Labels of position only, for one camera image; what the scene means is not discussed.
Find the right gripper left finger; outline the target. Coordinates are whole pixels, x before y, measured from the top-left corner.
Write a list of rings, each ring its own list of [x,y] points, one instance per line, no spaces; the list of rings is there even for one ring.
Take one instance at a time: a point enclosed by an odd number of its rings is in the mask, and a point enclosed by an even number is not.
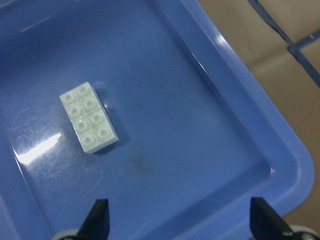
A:
[[[110,234],[110,213],[108,199],[95,201],[79,231],[77,240],[107,240]]]

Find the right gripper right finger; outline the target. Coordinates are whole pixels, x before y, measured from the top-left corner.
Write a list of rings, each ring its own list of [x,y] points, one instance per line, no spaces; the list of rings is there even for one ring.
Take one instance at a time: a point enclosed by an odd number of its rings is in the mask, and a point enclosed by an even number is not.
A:
[[[256,240],[292,240],[293,230],[262,197],[252,197],[249,228]]]

